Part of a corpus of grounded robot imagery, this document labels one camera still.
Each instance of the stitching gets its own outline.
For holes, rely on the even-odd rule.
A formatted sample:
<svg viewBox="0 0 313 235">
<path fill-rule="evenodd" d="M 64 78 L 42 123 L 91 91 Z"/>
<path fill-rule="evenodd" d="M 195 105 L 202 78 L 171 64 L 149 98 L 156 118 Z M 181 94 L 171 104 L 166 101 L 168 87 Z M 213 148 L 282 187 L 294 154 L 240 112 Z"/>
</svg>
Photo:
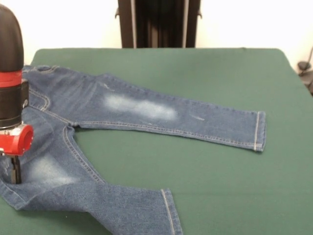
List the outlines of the stitching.
<svg viewBox="0 0 313 235">
<path fill-rule="evenodd" d="M 6 183 L 5 183 L 2 179 L 0 179 L 0 181 L 1 181 L 1 184 L 2 184 L 5 188 L 7 188 L 10 192 L 12 192 L 14 195 L 16 195 L 18 198 L 20 198 L 24 203 L 26 203 L 26 201 L 25 201 L 17 192 L 15 192 L 15 191 L 12 190 L 8 185 L 6 185 Z"/>
<path fill-rule="evenodd" d="M 64 123 L 66 123 L 66 124 L 69 124 L 69 123 L 72 124 L 72 121 L 63 118 L 63 117 L 61 117 L 61 116 L 55 114 L 54 112 L 51 112 L 51 111 L 49 111 L 49 110 L 46 110 L 46 111 L 44 111 L 44 112 L 47 113 L 47 114 L 49 114 L 49 115 L 51 115 L 51 116 L 53 116 L 53 117 L 55 117 L 55 118 L 57 118 L 58 120 L 60 120 L 60 121 L 62 121 L 62 122 L 64 122 Z"/>
<path fill-rule="evenodd" d="M 169 206 L 168 206 L 168 203 L 167 203 L 167 199 L 166 199 L 164 190 L 161 189 L 161 192 L 162 192 L 162 196 L 163 196 L 163 199 L 164 199 L 164 202 L 165 202 L 167 214 L 168 214 L 168 217 L 169 217 L 169 220 L 170 220 L 172 234 L 175 235 L 174 224 L 173 224 L 173 220 L 172 220 L 172 217 L 171 217 L 170 208 L 169 208 Z"/>
<path fill-rule="evenodd" d="M 104 181 L 97 176 L 97 174 L 88 166 L 88 164 L 84 161 L 84 159 L 80 156 L 80 154 L 77 152 L 77 150 L 75 149 L 75 147 L 72 145 L 72 143 L 69 140 L 68 134 L 67 134 L 67 126 L 65 126 L 63 128 L 63 140 L 65 142 L 65 144 L 67 145 L 67 147 L 69 148 L 69 150 L 72 153 L 72 156 L 79 162 L 79 164 L 83 167 L 83 169 L 85 169 L 85 171 L 96 181 L 96 182 L 100 182 L 102 181 L 104 183 Z"/>
<path fill-rule="evenodd" d="M 258 138 L 259 118 L 260 118 L 260 112 L 258 112 L 257 117 L 256 117 L 256 125 L 255 125 L 255 133 L 254 133 L 254 151 L 256 151 L 256 142 Z"/>
<path fill-rule="evenodd" d="M 222 143 L 233 143 L 233 144 L 239 144 L 239 145 L 244 145 L 244 146 L 256 146 L 256 147 L 262 146 L 262 144 L 260 144 L 260 143 L 239 142 L 239 141 L 233 141 L 233 140 L 228 140 L 228 139 L 222 139 L 222 138 L 214 137 L 214 136 L 199 135 L 199 134 L 195 134 L 192 132 L 181 131 L 178 129 L 166 129 L 166 128 L 160 128 L 160 127 L 149 126 L 149 125 L 139 125 L 139 124 L 131 124 L 131 123 L 123 123 L 123 122 L 121 122 L 121 123 L 119 123 L 119 122 L 107 122 L 107 121 L 105 121 L 105 122 L 82 121 L 82 122 L 79 122 L 78 124 L 139 127 L 139 128 L 150 129 L 150 130 L 164 131 L 164 132 L 168 132 L 168 133 L 184 134 L 184 135 L 189 136 L 189 137 L 199 137 L 199 138 L 203 138 L 205 140 L 220 141 Z"/>
<path fill-rule="evenodd" d="M 50 105 L 50 99 L 47 96 L 34 91 L 33 89 L 29 89 L 29 92 L 45 101 L 45 105 L 40 109 L 41 111 L 45 111 Z"/>
</svg>

